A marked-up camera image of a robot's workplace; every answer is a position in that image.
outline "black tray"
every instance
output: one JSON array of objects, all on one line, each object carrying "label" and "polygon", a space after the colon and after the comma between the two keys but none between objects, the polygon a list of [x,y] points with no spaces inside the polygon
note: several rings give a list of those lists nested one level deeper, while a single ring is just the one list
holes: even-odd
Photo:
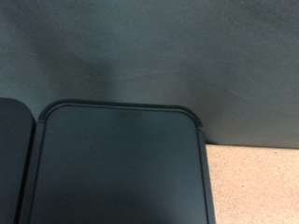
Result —
[{"label": "black tray", "polygon": [[64,101],[41,114],[21,224],[214,222],[190,110]]},{"label": "black tray", "polygon": [[35,120],[26,105],[0,98],[0,223],[19,218]]}]

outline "dark gray fabric backdrop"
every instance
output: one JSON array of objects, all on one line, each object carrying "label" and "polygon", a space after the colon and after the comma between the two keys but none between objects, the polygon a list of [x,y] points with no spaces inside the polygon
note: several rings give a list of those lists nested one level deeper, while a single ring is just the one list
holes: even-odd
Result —
[{"label": "dark gray fabric backdrop", "polygon": [[299,3],[2,1],[0,97],[184,105],[208,141],[299,147]]}]

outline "cork surface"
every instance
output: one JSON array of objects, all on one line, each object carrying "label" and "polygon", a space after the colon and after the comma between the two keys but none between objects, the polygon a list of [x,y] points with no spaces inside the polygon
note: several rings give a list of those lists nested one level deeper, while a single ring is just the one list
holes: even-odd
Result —
[{"label": "cork surface", "polygon": [[299,149],[206,150],[218,224],[299,223]]}]

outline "dark gray plastic tray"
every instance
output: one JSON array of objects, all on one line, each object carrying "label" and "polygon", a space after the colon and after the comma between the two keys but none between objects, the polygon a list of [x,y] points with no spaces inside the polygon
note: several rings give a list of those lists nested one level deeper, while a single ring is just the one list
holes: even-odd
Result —
[{"label": "dark gray plastic tray", "polygon": [[26,105],[0,98],[0,223],[14,224],[21,199],[35,120]]},{"label": "dark gray plastic tray", "polygon": [[190,110],[63,101],[41,114],[21,224],[214,222]]}]

